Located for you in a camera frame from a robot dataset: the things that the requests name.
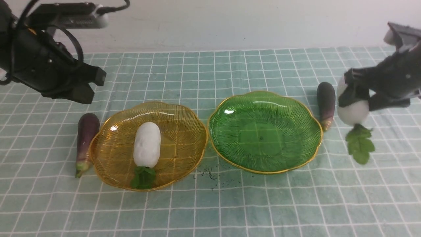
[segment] plate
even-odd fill
[[[310,162],[323,130],[301,102],[272,92],[225,99],[208,120],[212,146],[230,164],[275,174]]]
[[[130,186],[136,164],[133,146],[137,129],[153,122],[161,131],[161,151],[156,179],[151,189]],[[97,175],[108,185],[134,191],[166,187],[191,173],[202,160],[208,142],[205,125],[182,105],[145,102],[111,116],[89,147],[89,158]]]

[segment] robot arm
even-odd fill
[[[388,25],[384,41],[396,51],[374,67],[348,70],[344,74],[347,88],[338,98],[340,107],[367,100],[370,111],[406,108],[411,98],[421,98],[421,30]]]
[[[89,83],[103,86],[106,73],[83,62],[83,51],[67,29],[99,29],[107,26],[108,13],[126,9],[93,3],[41,4],[27,17],[38,0],[31,0],[22,16],[15,17],[7,3],[0,0],[0,68],[10,81],[22,83],[51,99],[92,103],[94,91]],[[78,59],[53,39],[55,30],[63,31],[73,42]]]

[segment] yellow glass plate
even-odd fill
[[[137,129],[153,122],[161,130],[161,152],[151,189],[130,186],[134,177],[133,145]],[[205,125],[189,108],[145,102],[111,116],[92,140],[89,157],[97,175],[114,187],[133,191],[161,189],[191,173],[200,163],[208,142]]]

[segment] purple eggplant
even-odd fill
[[[319,122],[326,132],[329,130],[335,114],[335,89],[329,82],[322,82],[317,87],[317,103],[319,105]]]
[[[80,178],[91,167],[88,149],[92,139],[99,132],[99,119],[93,113],[86,113],[79,119],[77,130],[76,177]]]

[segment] green leaf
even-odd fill
[[[372,129],[366,129],[363,125],[356,124],[354,128],[350,132],[348,132],[348,134],[345,137],[345,140],[349,142],[351,140],[355,140],[360,137],[370,138],[371,132],[372,132]]]
[[[139,175],[135,173],[134,178],[130,182],[130,186],[134,189],[137,189],[137,187],[139,187],[139,185],[140,185]]]
[[[130,185],[134,189],[150,189],[152,184],[156,179],[155,170],[149,167],[136,167],[134,169],[134,178],[132,179]]]
[[[358,164],[365,165],[370,159],[370,153],[358,151],[353,154],[353,157]]]
[[[352,155],[358,164],[366,164],[370,159],[370,152],[374,152],[376,148],[371,137],[372,129],[366,129],[361,124],[356,124],[354,128],[346,135],[345,140],[348,142],[348,154]]]

